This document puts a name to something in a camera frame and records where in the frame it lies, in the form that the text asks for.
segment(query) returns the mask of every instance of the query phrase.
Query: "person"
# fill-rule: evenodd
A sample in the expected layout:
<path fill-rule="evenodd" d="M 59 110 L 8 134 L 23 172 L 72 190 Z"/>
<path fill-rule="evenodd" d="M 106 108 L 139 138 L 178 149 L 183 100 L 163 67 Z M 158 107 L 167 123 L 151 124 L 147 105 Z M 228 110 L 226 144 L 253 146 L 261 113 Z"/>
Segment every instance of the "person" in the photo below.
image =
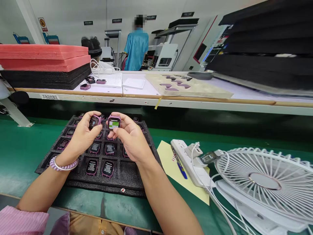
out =
<path fill-rule="evenodd" d="M 134 30 L 128 34 L 124 52 L 128 54 L 124 70 L 139 71 L 143 57 L 149 49 L 149 36 L 143 32 L 144 17 L 139 15 L 135 18 Z"/>
<path fill-rule="evenodd" d="M 100 60 L 100 56 L 102 54 L 102 49 L 100 47 L 100 42 L 97 37 L 82 37 L 81 40 L 82 46 L 88 47 L 88 54 L 91 56 L 92 59 L 95 59 L 98 63 Z"/>
<path fill-rule="evenodd" d="M 83 116 L 70 143 L 55 159 L 59 167 L 75 162 L 102 130 L 102 124 L 89 130 L 92 115 L 100 116 L 101 113 L 90 111 Z M 120 116 L 121 127 L 114 128 L 108 137 L 119 138 L 129 158 L 137 164 L 147 199 L 164 234 L 202 235 L 203 231 L 195 215 L 156 161 L 140 127 L 125 114 L 113 112 L 112 115 Z M 47 211 L 63 187 L 68 174 L 69 171 L 57 171 L 52 166 L 48 167 L 29 186 L 16 208 L 7 206 L 0 211 L 0 234 L 43 234 L 49 216 Z M 79 223 L 79 226 L 90 224 L 91 222 Z M 68 215 L 60 218 L 52 231 L 53 234 L 68 234 Z M 99 229 L 95 229 L 95 233 L 90 231 L 91 229 L 85 229 L 81 234 L 99 234 Z"/>

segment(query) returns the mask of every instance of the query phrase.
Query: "electric fan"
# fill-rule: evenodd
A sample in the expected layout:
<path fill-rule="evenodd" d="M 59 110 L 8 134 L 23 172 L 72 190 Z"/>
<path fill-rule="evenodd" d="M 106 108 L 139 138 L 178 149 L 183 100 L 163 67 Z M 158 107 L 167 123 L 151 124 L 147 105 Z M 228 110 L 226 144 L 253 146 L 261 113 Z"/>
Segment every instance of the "electric fan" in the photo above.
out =
<path fill-rule="evenodd" d="M 224 152 L 215 167 L 223 178 L 215 182 L 218 192 L 261 234 L 287 235 L 313 223 L 310 162 L 273 150 L 238 148 Z"/>

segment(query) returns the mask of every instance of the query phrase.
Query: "green workbench surface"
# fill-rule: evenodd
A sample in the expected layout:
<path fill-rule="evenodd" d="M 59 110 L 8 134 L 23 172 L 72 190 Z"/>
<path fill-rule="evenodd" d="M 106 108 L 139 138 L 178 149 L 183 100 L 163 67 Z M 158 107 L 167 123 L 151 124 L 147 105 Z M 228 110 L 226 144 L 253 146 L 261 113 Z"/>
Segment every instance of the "green workbench surface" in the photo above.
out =
<path fill-rule="evenodd" d="M 0 193 L 23 196 L 28 186 L 38 176 L 34 173 L 36 167 L 67 123 L 67 120 L 42 118 L 29 118 L 29 120 L 35 124 L 31 128 L 22 128 L 14 121 L 1 116 Z M 156 147 L 161 140 L 169 143 L 172 139 L 182 139 L 187 145 L 200 141 L 203 152 L 246 146 L 274 149 L 284 154 L 290 153 L 303 160 L 312 160 L 313 146 L 305 143 L 160 129 L 149 129 L 149 131 Z M 212 201 L 208 206 L 173 179 L 170 178 L 170 181 L 198 218 L 205 234 L 230 234 L 226 221 Z M 148 201 L 142 198 L 64 187 L 53 205 L 161 231 Z"/>

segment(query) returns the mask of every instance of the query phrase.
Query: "yellow tape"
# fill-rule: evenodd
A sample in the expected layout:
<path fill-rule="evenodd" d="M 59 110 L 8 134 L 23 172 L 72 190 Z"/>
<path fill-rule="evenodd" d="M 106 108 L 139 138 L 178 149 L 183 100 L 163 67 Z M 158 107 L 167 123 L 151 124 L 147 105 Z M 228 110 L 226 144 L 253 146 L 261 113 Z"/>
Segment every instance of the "yellow tape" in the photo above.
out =
<path fill-rule="evenodd" d="M 156 104 L 156 106 L 154 107 L 154 109 L 157 109 L 157 107 L 159 106 L 159 104 L 160 104 L 160 102 L 161 102 L 161 99 L 162 99 L 162 98 L 159 99 L 159 101 L 157 102 L 157 104 Z"/>

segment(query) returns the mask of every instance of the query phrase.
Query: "bracelet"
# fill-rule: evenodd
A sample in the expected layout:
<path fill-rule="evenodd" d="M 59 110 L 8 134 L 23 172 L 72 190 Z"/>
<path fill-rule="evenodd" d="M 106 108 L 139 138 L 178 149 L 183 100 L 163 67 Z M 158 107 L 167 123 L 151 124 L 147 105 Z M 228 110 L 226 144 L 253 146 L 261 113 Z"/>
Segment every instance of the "bracelet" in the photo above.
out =
<path fill-rule="evenodd" d="M 59 156 L 59 155 L 53 157 L 53 158 L 50 160 L 50 166 L 51 166 L 54 170 L 57 170 L 57 171 L 69 171 L 69 170 L 75 169 L 75 168 L 78 166 L 79 159 L 76 159 L 71 165 L 59 167 L 59 166 L 56 164 L 56 162 L 55 162 L 55 160 L 56 160 L 56 158 L 57 158 L 58 156 Z"/>

